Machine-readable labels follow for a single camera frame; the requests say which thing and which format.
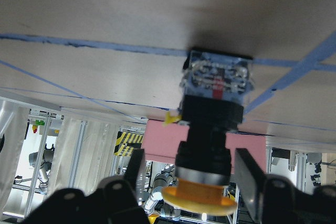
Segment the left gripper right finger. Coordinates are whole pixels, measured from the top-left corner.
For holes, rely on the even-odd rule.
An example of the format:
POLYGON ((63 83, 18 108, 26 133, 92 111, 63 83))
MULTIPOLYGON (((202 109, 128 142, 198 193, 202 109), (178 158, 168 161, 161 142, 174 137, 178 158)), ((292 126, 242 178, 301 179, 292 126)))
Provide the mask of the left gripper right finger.
POLYGON ((333 185, 306 194, 283 176, 265 174, 245 148, 235 150, 235 178, 254 222, 335 223, 333 185))

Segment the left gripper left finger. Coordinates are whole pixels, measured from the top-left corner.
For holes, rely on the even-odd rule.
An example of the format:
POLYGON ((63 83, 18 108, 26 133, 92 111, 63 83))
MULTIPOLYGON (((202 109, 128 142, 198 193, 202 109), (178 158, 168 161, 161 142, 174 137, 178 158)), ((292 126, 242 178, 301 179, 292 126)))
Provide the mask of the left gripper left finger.
POLYGON ((149 223, 141 206, 145 152, 133 151, 124 175, 104 178, 95 192, 64 188, 54 192, 23 223, 149 223))

